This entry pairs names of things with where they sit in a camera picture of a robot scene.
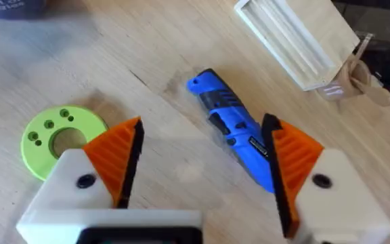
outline wooden table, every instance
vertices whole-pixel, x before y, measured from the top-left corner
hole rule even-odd
[[[0,243],[23,243],[14,226],[41,185],[21,161],[20,136],[59,104],[86,106],[109,125],[142,116],[131,208],[201,209],[206,243],[285,243],[274,196],[249,178],[185,88],[208,67],[256,120],[273,113],[344,150],[390,217],[390,107],[302,92],[234,0],[52,2],[42,20],[0,20]]]

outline black grip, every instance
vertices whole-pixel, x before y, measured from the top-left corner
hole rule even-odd
[[[221,116],[218,113],[213,113],[209,117],[209,121],[219,129],[223,135],[229,135],[231,133],[230,129],[227,127],[225,122],[223,122]]]
[[[200,94],[201,102],[208,110],[215,108],[227,108],[231,106],[243,106],[242,101],[231,90],[219,89]]]

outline ribbed orange part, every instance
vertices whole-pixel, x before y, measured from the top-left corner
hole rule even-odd
[[[133,138],[135,137],[134,127],[139,120],[140,118],[136,117],[120,123],[83,147],[95,170],[112,195],[114,205],[118,203],[121,197]]]
[[[293,238],[299,227],[296,197],[322,153],[323,146],[296,127],[285,121],[280,122],[282,129],[273,131],[273,138],[292,219],[286,237]]]

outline blue object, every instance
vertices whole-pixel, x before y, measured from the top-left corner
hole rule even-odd
[[[0,0],[0,18],[36,18],[45,5],[46,0]]]
[[[253,179],[266,191],[274,192],[260,124],[237,95],[211,68],[190,79],[188,89],[199,96],[209,111],[209,121],[222,132]]]

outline green washer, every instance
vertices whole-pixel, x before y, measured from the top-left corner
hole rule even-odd
[[[69,128],[81,131],[87,142],[108,129],[99,116],[79,106],[56,106],[39,113],[26,126],[20,143],[22,159],[38,179],[46,180],[58,160],[53,139]]]

